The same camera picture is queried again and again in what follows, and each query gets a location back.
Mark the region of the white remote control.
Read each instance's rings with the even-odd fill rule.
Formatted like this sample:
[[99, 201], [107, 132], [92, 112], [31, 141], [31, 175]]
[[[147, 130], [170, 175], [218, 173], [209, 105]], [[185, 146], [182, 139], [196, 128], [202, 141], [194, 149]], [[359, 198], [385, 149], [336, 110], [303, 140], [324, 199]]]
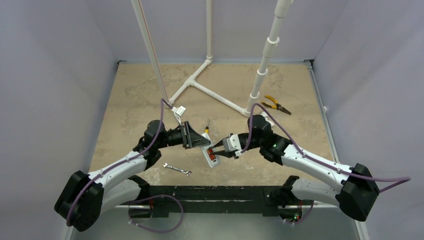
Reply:
[[204, 138], [206, 138], [207, 140], [209, 140], [209, 144], [208, 145], [203, 145], [200, 146], [200, 150], [203, 153], [208, 165], [210, 168], [215, 168], [218, 165], [220, 165], [221, 160], [219, 156], [216, 156], [213, 154], [212, 150], [209, 150], [210, 147], [212, 147], [214, 145], [214, 142], [211, 140], [209, 133], [208, 132], [204, 132], [201, 134]]

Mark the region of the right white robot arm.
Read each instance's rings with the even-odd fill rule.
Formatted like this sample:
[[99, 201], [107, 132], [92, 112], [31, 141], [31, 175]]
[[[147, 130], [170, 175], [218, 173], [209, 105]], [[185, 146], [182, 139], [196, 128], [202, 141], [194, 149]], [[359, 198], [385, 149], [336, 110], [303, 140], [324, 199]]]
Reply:
[[244, 148], [258, 149], [265, 160], [297, 169], [317, 179], [289, 177], [280, 191], [284, 202], [318, 201], [339, 207], [356, 221], [364, 222], [368, 218], [380, 189], [366, 166], [336, 163], [301, 149], [292, 140], [274, 133], [271, 124], [262, 115], [250, 117], [248, 126], [248, 133], [230, 134], [209, 150], [214, 155], [236, 159]]

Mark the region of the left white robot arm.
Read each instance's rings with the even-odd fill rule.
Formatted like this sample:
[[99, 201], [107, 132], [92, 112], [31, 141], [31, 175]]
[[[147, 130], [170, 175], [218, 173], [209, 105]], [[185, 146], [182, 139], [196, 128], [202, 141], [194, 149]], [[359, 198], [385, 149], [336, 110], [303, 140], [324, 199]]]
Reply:
[[54, 211], [67, 226], [80, 232], [90, 228], [99, 216], [122, 203], [138, 205], [149, 199], [149, 184], [136, 175], [152, 167], [162, 156], [162, 148], [181, 145], [185, 149], [211, 144], [206, 133], [196, 132], [188, 121], [166, 130], [160, 120], [152, 120], [138, 144], [120, 160], [96, 171], [73, 173], [58, 197]]

